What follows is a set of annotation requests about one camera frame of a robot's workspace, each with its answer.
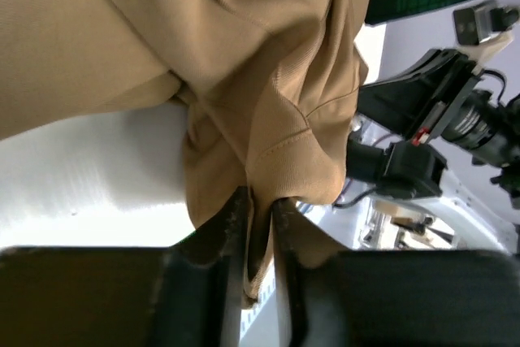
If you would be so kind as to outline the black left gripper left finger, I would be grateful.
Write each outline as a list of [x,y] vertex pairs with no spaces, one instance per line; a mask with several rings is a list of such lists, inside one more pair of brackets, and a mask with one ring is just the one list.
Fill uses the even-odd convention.
[[169,248],[1,253],[4,346],[236,346],[249,195]]

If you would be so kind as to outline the tan brown skirt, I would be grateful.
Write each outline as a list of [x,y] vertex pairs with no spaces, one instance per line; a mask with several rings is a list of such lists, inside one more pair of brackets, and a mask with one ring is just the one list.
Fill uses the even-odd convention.
[[180,100],[193,223],[250,190],[244,295],[255,301],[271,203],[325,204],[342,190],[368,3],[1,0],[1,136]]

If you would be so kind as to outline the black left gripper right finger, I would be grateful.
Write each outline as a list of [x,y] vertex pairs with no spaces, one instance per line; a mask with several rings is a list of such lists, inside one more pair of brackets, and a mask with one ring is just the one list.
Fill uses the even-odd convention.
[[516,346],[519,261],[489,250],[350,250],[271,208],[282,346]]

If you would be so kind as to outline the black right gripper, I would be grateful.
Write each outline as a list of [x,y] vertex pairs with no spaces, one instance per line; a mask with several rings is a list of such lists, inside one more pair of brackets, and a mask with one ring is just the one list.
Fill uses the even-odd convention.
[[519,126],[510,108],[492,102],[477,84],[486,77],[506,86],[505,76],[478,65],[455,49],[428,50],[412,67],[386,80],[363,85],[357,112],[412,141],[386,149],[349,141],[346,176],[375,186],[395,199],[440,197],[446,159],[429,141],[441,137],[472,156],[475,165],[519,165]]

